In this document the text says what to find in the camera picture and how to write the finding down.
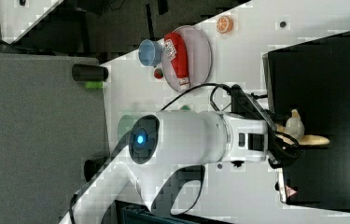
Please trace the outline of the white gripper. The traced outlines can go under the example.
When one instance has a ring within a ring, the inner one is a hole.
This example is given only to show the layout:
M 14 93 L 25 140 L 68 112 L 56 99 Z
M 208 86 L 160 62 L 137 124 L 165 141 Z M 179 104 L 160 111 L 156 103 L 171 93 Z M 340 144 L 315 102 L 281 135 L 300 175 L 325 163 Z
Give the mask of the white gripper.
M 268 149 L 268 124 L 261 119 L 246 119 L 235 114 L 224 114 L 229 134 L 224 161 L 262 162 L 266 160 Z M 290 113 L 270 112 L 276 125 L 286 126 Z M 303 150 L 297 147 L 282 148 L 277 144 L 269 147 L 269 164 L 272 168 L 283 168 L 293 164 Z

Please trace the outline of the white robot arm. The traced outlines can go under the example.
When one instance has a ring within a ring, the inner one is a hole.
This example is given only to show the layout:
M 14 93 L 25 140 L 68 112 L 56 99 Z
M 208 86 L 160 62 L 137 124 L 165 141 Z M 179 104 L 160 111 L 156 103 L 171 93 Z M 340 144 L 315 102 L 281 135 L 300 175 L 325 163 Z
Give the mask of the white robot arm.
M 300 156 L 300 144 L 288 128 L 264 118 L 221 111 L 146 115 L 122 136 L 119 153 L 73 196 L 59 224 L 101 224 L 128 184 L 150 212 L 168 217 L 182 188 L 204 181 L 207 164 L 271 159 L 282 166 Z

